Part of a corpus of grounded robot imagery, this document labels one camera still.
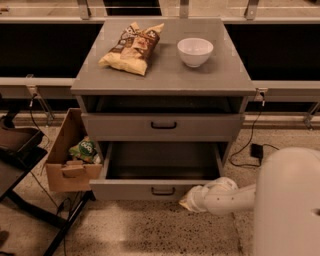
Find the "white bowl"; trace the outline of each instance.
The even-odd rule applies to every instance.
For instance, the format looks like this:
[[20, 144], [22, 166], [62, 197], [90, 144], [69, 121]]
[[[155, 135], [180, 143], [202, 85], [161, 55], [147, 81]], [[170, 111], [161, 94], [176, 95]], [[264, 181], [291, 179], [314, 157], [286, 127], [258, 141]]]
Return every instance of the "white bowl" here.
[[205, 63], [213, 51], [212, 43], [202, 38], [182, 39], [177, 47], [181, 60], [192, 68]]

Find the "bag of chips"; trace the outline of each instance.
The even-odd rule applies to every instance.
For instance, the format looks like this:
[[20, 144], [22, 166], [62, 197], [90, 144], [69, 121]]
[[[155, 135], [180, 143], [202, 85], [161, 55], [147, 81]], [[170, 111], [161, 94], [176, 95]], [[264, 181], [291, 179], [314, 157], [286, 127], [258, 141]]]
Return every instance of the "bag of chips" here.
[[163, 26], [160, 24], [140, 30], [136, 22], [132, 23], [123, 31], [118, 44], [100, 59], [99, 66], [110, 66], [144, 76]]

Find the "black cable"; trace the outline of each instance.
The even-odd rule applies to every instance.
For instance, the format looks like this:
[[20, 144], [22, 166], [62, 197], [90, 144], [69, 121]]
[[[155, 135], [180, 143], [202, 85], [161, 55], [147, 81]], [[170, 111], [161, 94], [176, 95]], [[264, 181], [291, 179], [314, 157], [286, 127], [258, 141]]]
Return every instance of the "black cable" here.
[[49, 145], [49, 143], [50, 143], [50, 139], [49, 139], [49, 137], [40, 129], [40, 127], [38, 126], [38, 124], [37, 124], [36, 121], [34, 120], [33, 113], [32, 113], [33, 101], [34, 101], [34, 99], [35, 99], [36, 97], [37, 97], [37, 94], [33, 94], [32, 97], [31, 97], [30, 104], [29, 104], [29, 113], [30, 113], [31, 121], [32, 121], [32, 123], [34, 124], [34, 126], [35, 126], [40, 132], [42, 132], [42, 134], [44, 135], [44, 137], [46, 137], [47, 140], [48, 140], [47, 144], [44, 146], [44, 148], [46, 148], [46, 147]]
[[259, 112], [259, 114], [258, 114], [258, 117], [257, 117], [257, 118], [253, 121], [253, 123], [252, 123], [252, 126], [251, 126], [251, 134], [250, 134], [250, 138], [249, 138], [248, 142], [247, 142], [240, 150], [238, 150], [237, 152], [233, 153], [233, 154], [230, 156], [229, 162], [230, 162], [233, 166], [236, 166], [236, 167], [260, 167], [260, 165], [257, 165], [257, 164], [236, 164], [236, 163], [233, 162], [232, 158], [233, 158], [235, 155], [241, 153], [245, 148], [247, 148], [247, 147], [250, 145], [250, 143], [251, 143], [251, 141], [252, 141], [252, 137], [253, 137], [254, 125], [255, 125], [256, 122], [258, 121], [261, 113], [262, 113], [262, 110], [260, 110], [260, 112]]

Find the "metal bracket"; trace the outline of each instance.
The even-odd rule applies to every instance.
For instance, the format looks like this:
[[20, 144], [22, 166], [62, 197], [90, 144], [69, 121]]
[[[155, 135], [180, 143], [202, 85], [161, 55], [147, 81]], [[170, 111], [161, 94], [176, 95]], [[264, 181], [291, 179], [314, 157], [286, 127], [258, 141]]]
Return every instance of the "metal bracket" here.
[[[31, 79], [31, 78], [33, 78], [33, 75], [29, 74], [29, 75], [27, 75], [26, 78], [27, 79]], [[52, 124], [52, 122], [53, 122], [53, 119], [54, 119], [54, 115], [52, 113], [50, 105], [48, 104], [46, 99], [44, 99], [41, 96], [41, 93], [40, 93], [37, 85], [34, 85], [32, 83], [28, 83], [28, 81], [27, 81], [26, 87], [27, 87], [27, 89], [28, 89], [28, 91], [29, 91], [29, 93], [30, 93], [30, 95], [32, 97], [32, 100], [37, 99], [39, 101], [44, 113], [47, 116], [47, 124], [46, 124], [46, 126], [50, 126]]]
[[311, 124], [311, 119], [314, 117], [314, 115], [319, 111], [320, 109], [320, 102], [315, 102], [307, 112], [307, 115], [305, 116], [303, 122], [307, 126], [309, 130], [313, 130], [313, 126]]
[[189, 0], [180, 0], [180, 18], [187, 19], [189, 17]]
[[259, 0], [249, 0], [244, 16], [247, 20], [253, 20], [256, 17]]
[[77, 1], [79, 5], [80, 18], [83, 20], [90, 19], [91, 12], [90, 12], [87, 0], [77, 0]]
[[262, 106], [264, 107], [266, 102], [266, 93], [268, 92], [268, 88], [257, 88], [256, 95], [254, 96], [253, 101], [262, 102]]

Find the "cardboard box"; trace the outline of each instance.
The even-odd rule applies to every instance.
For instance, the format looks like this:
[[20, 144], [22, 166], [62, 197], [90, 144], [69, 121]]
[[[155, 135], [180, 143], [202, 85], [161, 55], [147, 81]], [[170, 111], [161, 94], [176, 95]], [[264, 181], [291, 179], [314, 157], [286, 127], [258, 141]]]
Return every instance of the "cardboard box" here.
[[57, 138], [48, 154], [46, 171], [51, 191], [72, 192], [91, 190], [90, 179], [97, 179], [101, 164], [83, 164], [68, 162], [69, 149], [77, 145], [86, 136], [81, 119], [81, 110], [71, 108], [62, 123]]

